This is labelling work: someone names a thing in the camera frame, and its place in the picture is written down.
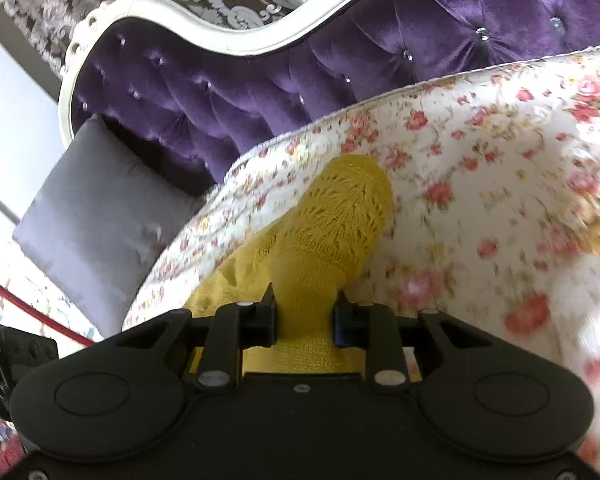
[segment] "floral blanket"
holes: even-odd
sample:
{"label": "floral blanket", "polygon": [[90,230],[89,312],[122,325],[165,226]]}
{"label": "floral blanket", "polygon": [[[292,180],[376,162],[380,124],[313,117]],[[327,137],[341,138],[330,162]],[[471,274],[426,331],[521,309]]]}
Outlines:
{"label": "floral blanket", "polygon": [[333,157],[372,156],[392,221],[347,291],[411,316],[435,306],[570,368],[596,414],[600,471],[600,47],[403,88],[241,158],[160,257],[133,326],[181,307]]}

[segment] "gray satin pillow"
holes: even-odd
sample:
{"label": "gray satin pillow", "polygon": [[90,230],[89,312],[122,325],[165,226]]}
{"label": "gray satin pillow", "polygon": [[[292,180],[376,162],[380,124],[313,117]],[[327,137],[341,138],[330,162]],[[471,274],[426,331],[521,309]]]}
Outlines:
{"label": "gray satin pillow", "polygon": [[13,239],[108,337],[120,332],[158,256],[201,205],[144,166],[93,116]]}

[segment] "red cable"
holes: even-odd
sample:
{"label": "red cable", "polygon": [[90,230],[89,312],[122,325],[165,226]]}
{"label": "red cable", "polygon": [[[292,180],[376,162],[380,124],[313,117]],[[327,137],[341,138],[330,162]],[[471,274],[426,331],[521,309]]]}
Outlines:
{"label": "red cable", "polygon": [[64,336],[67,336],[69,339],[72,339],[75,342],[80,343],[81,345],[84,345],[84,346],[91,346],[94,344],[91,339],[87,339],[85,336],[80,335],[77,332],[74,332],[73,330],[65,327],[64,325],[61,325],[57,321],[54,321],[49,316],[45,316],[45,314],[42,314],[42,312],[37,311],[32,306],[30,306],[27,303],[25,303],[24,301],[22,301],[19,297],[12,294],[11,292],[9,292],[2,285],[0,285],[0,296],[2,298],[4,298],[5,300],[13,303],[20,310],[23,310],[24,312],[29,314],[31,317],[36,318],[40,323],[47,325],[49,328],[52,328],[53,330],[61,333]]}

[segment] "black plastic mount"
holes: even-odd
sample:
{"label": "black plastic mount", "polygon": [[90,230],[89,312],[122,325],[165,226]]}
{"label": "black plastic mount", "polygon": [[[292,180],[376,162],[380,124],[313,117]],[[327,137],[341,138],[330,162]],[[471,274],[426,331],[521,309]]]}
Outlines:
{"label": "black plastic mount", "polygon": [[341,295],[334,343],[365,349],[364,378],[243,376],[242,350],[275,343],[275,310],[269,288],[210,318],[172,311],[30,373],[11,415],[36,451],[6,478],[600,479],[571,452],[593,403],[564,368],[437,310]]}
{"label": "black plastic mount", "polygon": [[9,402],[16,384],[34,368],[58,359],[58,344],[0,324],[0,418],[11,421]]}

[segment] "purple velvet upholstery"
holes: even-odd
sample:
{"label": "purple velvet upholstery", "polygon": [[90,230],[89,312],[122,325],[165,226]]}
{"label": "purple velvet upholstery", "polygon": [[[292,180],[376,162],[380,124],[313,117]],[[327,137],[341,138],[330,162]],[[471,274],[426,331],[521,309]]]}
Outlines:
{"label": "purple velvet upholstery", "polygon": [[600,0],[359,0],[299,43],[249,59],[127,19],[81,70],[72,121],[77,131],[103,113],[205,187],[205,164],[221,182],[240,153],[356,101],[598,44]]}

